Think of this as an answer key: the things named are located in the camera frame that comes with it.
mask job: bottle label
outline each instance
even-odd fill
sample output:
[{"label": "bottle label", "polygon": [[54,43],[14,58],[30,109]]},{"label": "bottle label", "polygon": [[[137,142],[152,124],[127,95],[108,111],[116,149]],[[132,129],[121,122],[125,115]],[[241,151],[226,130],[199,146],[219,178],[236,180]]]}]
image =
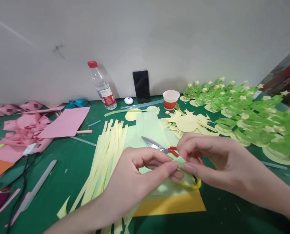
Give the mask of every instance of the bottle label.
[{"label": "bottle label", "polygon": [[112,95],[110,87],[104,90],[97,90],[97,93],[105,106],[111,106],[115,104],[116,101]]}]

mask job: wooden stick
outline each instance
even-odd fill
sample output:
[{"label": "wooden stick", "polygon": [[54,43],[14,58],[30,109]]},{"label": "wooden stick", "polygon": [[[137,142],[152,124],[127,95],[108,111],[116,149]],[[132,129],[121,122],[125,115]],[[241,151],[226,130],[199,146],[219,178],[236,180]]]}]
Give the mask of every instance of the wooden stick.
[{"label": "wooden stick", "polygon": [[77,131],[77,134],[83,134],[83,133],[92,133],[93,130],[83,130],[83,131]]}]

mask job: hand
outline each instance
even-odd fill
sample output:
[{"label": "hand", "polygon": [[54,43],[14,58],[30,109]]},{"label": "hand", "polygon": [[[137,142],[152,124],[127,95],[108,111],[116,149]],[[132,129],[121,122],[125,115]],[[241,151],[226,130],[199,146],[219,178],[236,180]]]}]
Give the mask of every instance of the hand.
[{"label": "hand", "polygon": [[[141,167],[152,171],[140,174]],[[153,148],[126,148],[111,176],[105,191],[101,194],[109,207],[107,221],[114,223],[123,217],[144,197],[160,186],[168,177],[180,182],[184,177],[178,171],[178,164],[172,158]]]},{"label": "hand", "polygon": [[[182,168],[205,183],[290,217],[290,186],[236,141],[188,133],[177,149],[188,161]],[[217,170],[197,163],[196,157],[208,158]]]}]

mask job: scissors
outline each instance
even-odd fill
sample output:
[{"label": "scissors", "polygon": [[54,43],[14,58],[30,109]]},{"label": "scissors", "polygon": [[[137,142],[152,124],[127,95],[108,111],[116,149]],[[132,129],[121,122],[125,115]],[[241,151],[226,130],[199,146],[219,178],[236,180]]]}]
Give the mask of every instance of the scissors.
[{"label": "scissors", "polygon": [[[176,146],[171,146],[170,148],[163,148],[160,144],[158,144],[157,142],[153,141],[152,139],[149,139],[147,137],[142,136],[142,139],[144,140],[144,142],[146,142],[147,145],[149,145],[151,148],[155,148],[165,154],[168,153],[172,153],[175,157],[178,157],[179,154],[175,151],[177,150]],[[203,164],[201,158],[197,158],[198,162],[200,162],[201,164]],[[192,189],[192,190],[197,190],[201,187],[201,179],[199,179],[198,177],[196,177],[197,179],[197,183],[194,181],[194,185],[190,186],[184,183],[178,183],[180,185],[182,185],[184,188],[186,189]]]}]

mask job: right hand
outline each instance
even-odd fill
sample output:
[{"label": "right hand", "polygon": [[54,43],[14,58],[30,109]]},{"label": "right hand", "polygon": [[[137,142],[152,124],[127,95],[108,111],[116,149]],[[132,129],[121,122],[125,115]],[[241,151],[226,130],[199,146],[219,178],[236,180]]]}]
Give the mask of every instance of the right hand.
[{"label": "right hand", "polygon": [[[182,168],[205,183],[258,206],[289,215],[287,204],[283,203],[290,186],[238,142],[229,137],[186,133],[177,149],[187,161]],[[196,157],[208,158],[217,170],[199,164]]]}]

